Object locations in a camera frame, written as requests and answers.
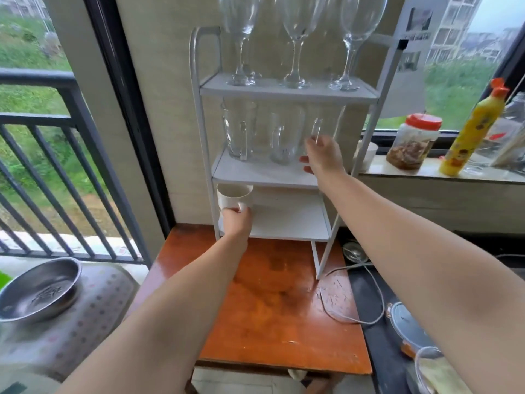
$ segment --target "shelf rack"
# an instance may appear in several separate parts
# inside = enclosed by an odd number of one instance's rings
[[[202,36],[213,36],[217,40],[217,68],[211,76],[201,80],[197,72],[199,61],[197,50]],[[199,27],[193,30],[189,43],[189,66],[206,185],[217,240],[224,233],[214,186],[220,182],[254,185],[253,229],[250,237],[310,241],[316,266],[316,278],[321,278],[342,220],[337,215],[334,224],[330,224],[317,179],[304,172],[298,163],[282,166],[265,158],[241,162],[229,156],[225,145],[222,146],[219,155],[211,164],[202,96],[370,105],[371,114],[363,136],[363,144],[351,171],[352,176],[357,176],[401,55],[408,43],[407,40],[396,40],[382,34],[373,34],[368,41],[389,48],[395,47],[384,83],[378,89],[359,78],[352,78],[352,81],[358,83],[360,87],[354,92],[330,90],[328,83],[323,81],[313,81],[307,89],[289,89],[280,86],[277,79],[261,79],[256,85],[244,87],[226,84],[231,74],[223,72],[220,27]],[[325,251],[320,260],[316,242],[326,242]]]

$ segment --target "green object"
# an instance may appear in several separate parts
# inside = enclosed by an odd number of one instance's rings
[[[11,278],[9,275],[4,274],[2,271],[0,271],[0,289],[2,289],[5,285],[11,282],[11,280],[13,280],[13,278]]]

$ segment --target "yellow bottle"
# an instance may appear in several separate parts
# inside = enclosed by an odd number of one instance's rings
[[[450,176],[459,174],[472,153],[485,138],[490,126],[503,112],[505,97],[509,92],[509,89],[504,85],[505,82],[502,78],[490,81],[490,86],[493,88],[492,93],[489,97],[479,101],[472,110],[465,126],[459,132],[441,166],[439,166],[440,173]]]

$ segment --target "person's left hand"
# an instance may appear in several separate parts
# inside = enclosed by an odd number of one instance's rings
[[[247,207],[243,212],[239,209],[224,208],[223,230],[225,236],[239,236],[248,239],[252,231],[252,211]]]

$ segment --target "black countertop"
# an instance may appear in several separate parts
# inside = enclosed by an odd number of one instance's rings
[[[458,234],[493,255],[524,253],[522,236]],[[350,239],[353,239],[353,236],[348,230],[340,231],[339,240],[341,244]],[[525,257],[503,257],[501,261],[511,268],[525,268]],[[371,272],[383,292],[385,303],[397,302],[395,293],[381,278],[380,274],[374,269],[371,269]],[[362,269],[349,271],[349,278],[359,318],[364,321],[374,320],[381,312],[381,300],[371,276]],[[405,370],[411,360],[401,353],[399,342],[395,337],[396,333],[390,326],[390,321],[385,317],[373,326],[363,326],[363,332],[372,361],[373,378],[377,392],[381,394],[410,394],[406,383]]]

